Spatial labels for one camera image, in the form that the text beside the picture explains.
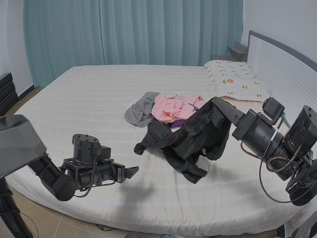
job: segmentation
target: black garment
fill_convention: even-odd
[[[197,183],[207,174],[207,171],[196,165],[199,156],[206,156],[210,160],[219,159],[231,127],[229,119],[211,100],[189,117],[184,127],[176,132],[159,121],[150,122],[146,136],[135,146],[134,152],[142,155],[149,146],[160,147],[174,169],[181,171],[190,182]]]

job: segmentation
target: wall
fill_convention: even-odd
[[[0,0],[0,75],[11,72],[18,95],[33,81],[23,32],[24,0]]]
[[[244,0],[244,5],[243,45],[253,30],[317,62],[317,0]]]

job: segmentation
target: headboard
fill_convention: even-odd
[[[317,63],[264,35],[249,32],[246,62],[285,106],[292,124],[304,105],[317,112]]]
[[[18,100],[11,73],[0,76],[0,116],[4,116]]]

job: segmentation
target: purple cloth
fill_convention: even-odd
[[[154,116],[152,116],[151,121],[157,121],[157,119]],[[174,128],[174,127],[182,128],[185,125],[185,121],[186,121],[185,119],[180,119],[180,120],[176,120],[174,122],[167,123],[167,124],[165,124],[165,126],[170,127],[170,128]]]

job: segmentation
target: teal curtain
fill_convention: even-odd
[[[73,66],[202,66],[240,42],[243,0],[25,0],[34,85]]]

